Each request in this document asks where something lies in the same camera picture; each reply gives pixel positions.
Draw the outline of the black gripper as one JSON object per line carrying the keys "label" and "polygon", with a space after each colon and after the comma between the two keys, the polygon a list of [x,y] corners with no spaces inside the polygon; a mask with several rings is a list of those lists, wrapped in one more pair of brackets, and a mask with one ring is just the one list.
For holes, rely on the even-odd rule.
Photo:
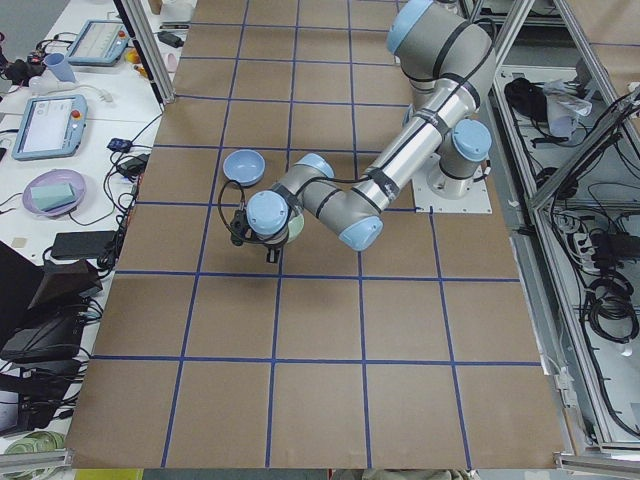
{"label": "black gripper", "polygon": [[264,244],[267,250],[266,261],[270,264],[277,264],[283,251],[283,244]]}

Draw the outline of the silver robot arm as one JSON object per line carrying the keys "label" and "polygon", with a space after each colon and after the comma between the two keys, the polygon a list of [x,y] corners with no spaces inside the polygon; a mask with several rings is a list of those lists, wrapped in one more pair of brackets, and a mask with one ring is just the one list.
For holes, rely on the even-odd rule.
{"label": "silver robot arm", "polygon": [[383,230],[381,213],[458,124],[475,113],[496,73],[489,34],[434,1],[410,1],[387,35],[413,90],[413,113],[398,136],[348,190],[331,166],[307,154],[270,189],[246,205],[253,237],[274,251],[290,239],[289,226],[313,214],[354,251],[367,249]]}

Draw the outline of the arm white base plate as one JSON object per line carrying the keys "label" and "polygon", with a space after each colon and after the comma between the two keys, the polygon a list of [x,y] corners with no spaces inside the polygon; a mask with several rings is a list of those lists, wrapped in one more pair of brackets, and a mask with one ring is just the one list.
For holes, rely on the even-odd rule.
{"label": "arm white base plate", "polygon": [[441,172],[440,157],[432,155],[411,179],[416,210],[436,214],[491,214],[486,182],[475,182],[480,172],[478,167],[469,179],[449,178]]}

